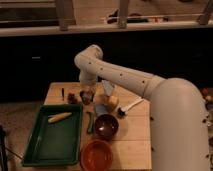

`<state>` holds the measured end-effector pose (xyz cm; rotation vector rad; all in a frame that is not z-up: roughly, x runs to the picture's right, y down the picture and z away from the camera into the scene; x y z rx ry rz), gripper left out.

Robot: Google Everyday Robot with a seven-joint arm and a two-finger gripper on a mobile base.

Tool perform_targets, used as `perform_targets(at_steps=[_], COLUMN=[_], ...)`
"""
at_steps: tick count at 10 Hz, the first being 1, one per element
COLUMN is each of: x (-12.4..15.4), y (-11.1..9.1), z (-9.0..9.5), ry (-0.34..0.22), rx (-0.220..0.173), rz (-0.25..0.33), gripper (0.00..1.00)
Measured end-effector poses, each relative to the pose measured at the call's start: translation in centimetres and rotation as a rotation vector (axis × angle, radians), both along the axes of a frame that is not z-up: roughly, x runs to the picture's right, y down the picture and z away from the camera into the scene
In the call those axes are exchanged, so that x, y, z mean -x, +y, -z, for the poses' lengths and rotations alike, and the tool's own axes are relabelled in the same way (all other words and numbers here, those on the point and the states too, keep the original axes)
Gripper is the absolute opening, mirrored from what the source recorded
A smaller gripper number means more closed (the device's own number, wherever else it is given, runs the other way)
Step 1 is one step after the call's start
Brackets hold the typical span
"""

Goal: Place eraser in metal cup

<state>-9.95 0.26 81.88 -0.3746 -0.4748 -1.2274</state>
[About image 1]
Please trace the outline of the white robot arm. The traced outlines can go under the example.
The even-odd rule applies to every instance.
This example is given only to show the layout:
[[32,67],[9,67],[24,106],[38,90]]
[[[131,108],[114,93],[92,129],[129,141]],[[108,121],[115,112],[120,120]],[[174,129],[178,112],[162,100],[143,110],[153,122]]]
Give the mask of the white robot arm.
[[152,171],[211,171],[208,112],[194,84],[105,62],[97,45],[78,53],[74,62],[81,84],[91,86],[101,77],[150,102]]

